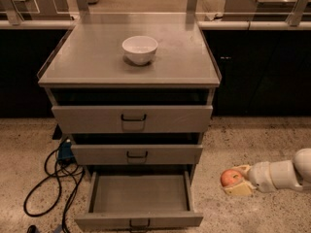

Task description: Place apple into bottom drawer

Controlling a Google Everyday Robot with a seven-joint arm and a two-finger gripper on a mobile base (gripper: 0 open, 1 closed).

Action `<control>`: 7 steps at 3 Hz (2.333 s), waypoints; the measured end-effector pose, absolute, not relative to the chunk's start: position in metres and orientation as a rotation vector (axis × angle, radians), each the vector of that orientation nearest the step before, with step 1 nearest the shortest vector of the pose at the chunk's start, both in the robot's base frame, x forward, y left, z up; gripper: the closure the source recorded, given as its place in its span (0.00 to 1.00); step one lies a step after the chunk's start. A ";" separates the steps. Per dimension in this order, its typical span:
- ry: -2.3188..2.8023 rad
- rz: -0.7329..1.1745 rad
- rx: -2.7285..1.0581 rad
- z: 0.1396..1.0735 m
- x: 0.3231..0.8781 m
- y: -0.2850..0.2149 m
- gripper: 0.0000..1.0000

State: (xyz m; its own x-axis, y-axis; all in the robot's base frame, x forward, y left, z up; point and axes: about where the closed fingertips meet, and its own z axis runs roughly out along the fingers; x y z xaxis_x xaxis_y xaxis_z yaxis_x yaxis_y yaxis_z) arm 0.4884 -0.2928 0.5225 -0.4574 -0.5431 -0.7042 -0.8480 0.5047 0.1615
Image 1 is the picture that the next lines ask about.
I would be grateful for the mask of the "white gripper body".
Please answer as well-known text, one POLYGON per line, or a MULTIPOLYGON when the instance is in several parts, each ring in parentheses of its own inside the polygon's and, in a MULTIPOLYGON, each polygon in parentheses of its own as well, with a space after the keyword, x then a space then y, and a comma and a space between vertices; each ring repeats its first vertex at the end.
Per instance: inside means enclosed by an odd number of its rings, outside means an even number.
POLYGON ((290 160, 256 163, 250 168, 248 178, 251 184, 263 193, 274 192, 277 189, 302 190, 290 160))

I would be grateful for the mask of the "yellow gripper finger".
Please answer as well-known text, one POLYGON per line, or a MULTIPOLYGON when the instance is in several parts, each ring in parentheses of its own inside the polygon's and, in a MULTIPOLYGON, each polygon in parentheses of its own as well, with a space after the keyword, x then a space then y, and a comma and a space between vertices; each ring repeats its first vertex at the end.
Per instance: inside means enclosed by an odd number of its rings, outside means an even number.
POLYGON ((245 180, 224 187, 225 193, 231 196, 249 196, 253 194, 255 189, 250 182, 245 180))
POLYGON ((234 166, 233 170, 238 171, 245 179, 249 178, 249 171, 251 170, 250 165, 239 165, 239 166, 234 166))

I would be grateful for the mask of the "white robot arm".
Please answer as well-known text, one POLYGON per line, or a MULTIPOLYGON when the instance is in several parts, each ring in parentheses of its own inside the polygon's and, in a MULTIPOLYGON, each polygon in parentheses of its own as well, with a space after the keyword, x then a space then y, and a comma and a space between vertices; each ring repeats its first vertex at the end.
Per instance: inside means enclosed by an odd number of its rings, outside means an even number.
POLYGON ((297 192, 311 190, 311 149, 299 150, 291 160, 259 162, 224 170, 220 177, 228 195, 251 195, 290 189, 297 192))

